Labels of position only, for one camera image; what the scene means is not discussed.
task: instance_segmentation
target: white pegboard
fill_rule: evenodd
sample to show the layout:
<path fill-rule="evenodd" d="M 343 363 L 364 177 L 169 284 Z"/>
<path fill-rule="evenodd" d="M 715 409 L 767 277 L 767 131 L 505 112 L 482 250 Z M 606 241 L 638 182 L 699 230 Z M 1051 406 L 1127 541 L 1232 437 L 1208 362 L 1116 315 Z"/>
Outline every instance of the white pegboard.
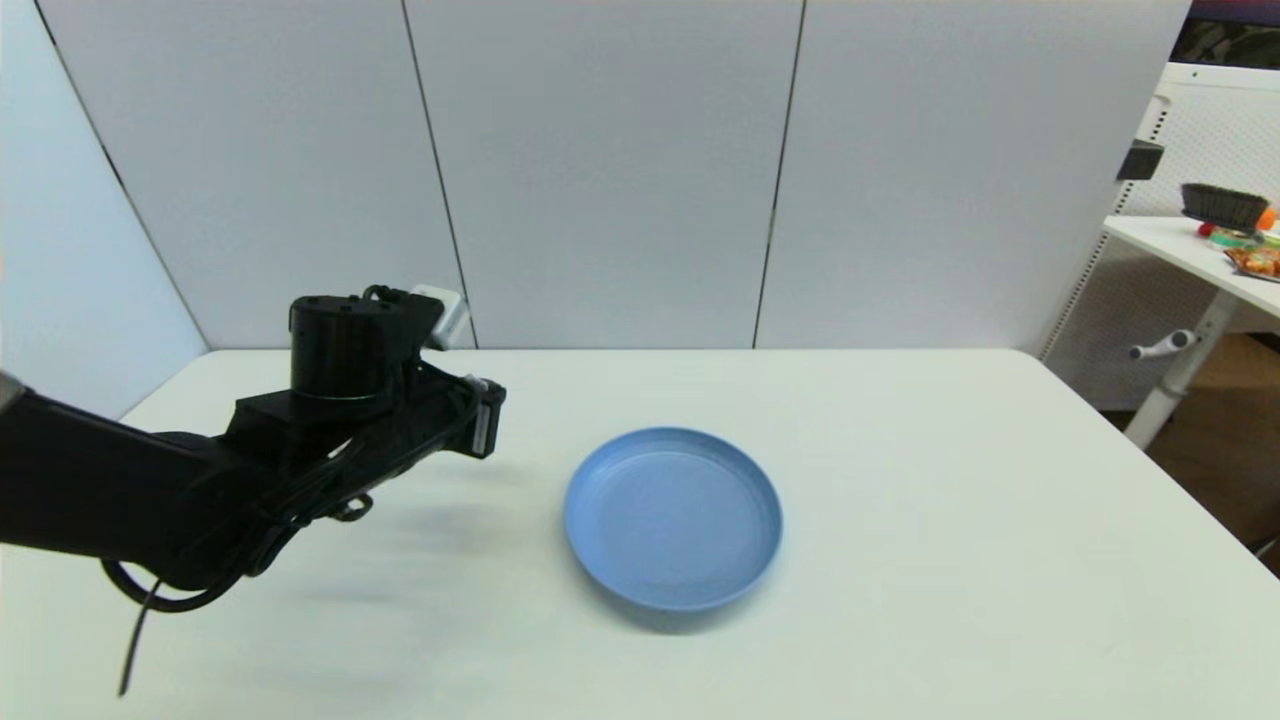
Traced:
<path fill-rule="evenodd" d="M 1121 183 L 1114 213 L 1178 215 L 1184 182 L 1280 200 L 1277 118 L 1280 72 L 1170 63 L 1137 133 L 1165 155 L 1152 179 Z M 1137 407 L 1171 359 L 1133 363 L 1128 347 L 1193 325 L 1212 296 L 1207 283 L 1102 233 L 1041 357 L 1096 407 Z"/>

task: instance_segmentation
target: table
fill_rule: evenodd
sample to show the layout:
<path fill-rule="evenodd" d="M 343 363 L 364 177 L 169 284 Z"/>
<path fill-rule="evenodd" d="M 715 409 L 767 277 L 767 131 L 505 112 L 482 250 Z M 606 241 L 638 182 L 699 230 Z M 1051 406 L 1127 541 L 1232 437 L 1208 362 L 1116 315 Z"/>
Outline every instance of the table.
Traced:
<path fill-rule="evenodd" d="M 147 620 L 88 559 L 5 548 L 0 715 L 93 717 L 1280 716 L 1280 583 L 1012 351 L 479 351 L 498 452 L 436 455 L 212 606 Z M 280 351 L 196 360 L 127 420 L 218 433 Z M 782 498 L 772 574 L 696 628 L 582 578 L 561 501 L 620 433 L 700 428 Z"/>
<path fill-rule="evenodd" d="M 1196 324 L 1194 333 L 1199 340 L 1178 355 L 1125 428 L 1125 436 L 1142 448 L 1156 439 L 1156 434 L 1187 396 L 1196 373 L 1231 324 L 1231 316 L 1242 300 L 1280 318 L 1280 283 L 1235 274 L 1231 261 L 1196 234 L 1197 227 L 1199 222 L 1189 218 L 1119 215 L 1107 218 L 1102 225 L 1111 237 L 1151 252 L 1219 288 Z"/>

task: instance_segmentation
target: wooden floor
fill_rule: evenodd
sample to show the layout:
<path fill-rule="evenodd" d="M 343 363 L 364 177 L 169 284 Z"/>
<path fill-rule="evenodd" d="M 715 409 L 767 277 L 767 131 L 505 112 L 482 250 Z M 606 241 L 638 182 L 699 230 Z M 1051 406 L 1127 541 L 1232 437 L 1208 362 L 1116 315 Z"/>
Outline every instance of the wooden floor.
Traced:
<path fill-rule="evenodd" d="M 1280 533 L 1280 352 L 1225 337 L 1149 452 L 1240 542 Z M 1280 578 L 1280 548 L 1263 561 Z"/>

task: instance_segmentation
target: white wall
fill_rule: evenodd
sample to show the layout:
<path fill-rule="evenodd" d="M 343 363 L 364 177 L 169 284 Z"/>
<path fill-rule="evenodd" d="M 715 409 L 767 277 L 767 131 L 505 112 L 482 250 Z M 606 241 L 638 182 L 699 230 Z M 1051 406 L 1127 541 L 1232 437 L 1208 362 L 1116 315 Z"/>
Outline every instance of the white wall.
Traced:
<path fill-rule="evenodd" d="M 42 6 L 214 347 L 288 346 L 302 295 L 461 290 L 398 0 Z"/>
<path fill-rule="evenodd" d="M 799 0 L 410 0 L 484 347 L 750 347 Z"/>
<path fill-rule="evenodd" d="M 759 345 L 1034 350 L 1185 12 L 812 0 Z"/>
<path fill-rule="evenodd" d="M 31 0 L 4 0 L 0 242 L 6 372 L 116 418 L 205 351 Z"/>
<path fill-rule="evenodd" d="M 465 281 L 484 347 L 1033 347 L 1187 1 L 805 6 L 769 246 L 799 0 L 45 0 L 215 346 Z"/>

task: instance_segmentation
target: desk leg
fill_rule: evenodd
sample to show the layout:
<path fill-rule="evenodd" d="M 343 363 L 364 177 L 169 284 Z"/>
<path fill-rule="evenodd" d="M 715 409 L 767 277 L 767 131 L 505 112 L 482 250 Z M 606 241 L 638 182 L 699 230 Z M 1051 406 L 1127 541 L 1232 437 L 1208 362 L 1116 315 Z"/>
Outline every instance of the desk leg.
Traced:
<path fill-rule="evenodd" d="M 1204 310 L 1204 315 L 1196 325 L 1196 337 L 1198 338 L 1196 345 L 1178 355 L 1165 375 L 1156 382 L 1156 387 L 1152 388 L 1147 400 L 1142 401 L 1142 407 L 1138 409 L 1133 420 L 1129 420 L 1129 427 L 1124 429 L 1125 437 L 1132 439 L 1134 445 L 1147 450 L 1151 441 L 1156 439 L 1156 433 L 1165 427 L 1165 421 L 1174 414 L 1174 409 L 1183 401 L 1183 397 L 1187 397 L 1187 388 L 1196 378 L 1196 373 L 1213 352 L 1213 347 L 1222 338 L 1226 327 L 1231 324 L 1231 315 L 1235 314 L 1239 302 L 1239 299 L 1225 290 L 1217 291 L 1217 295 L 1213 296 L 1208 310 Z"/>

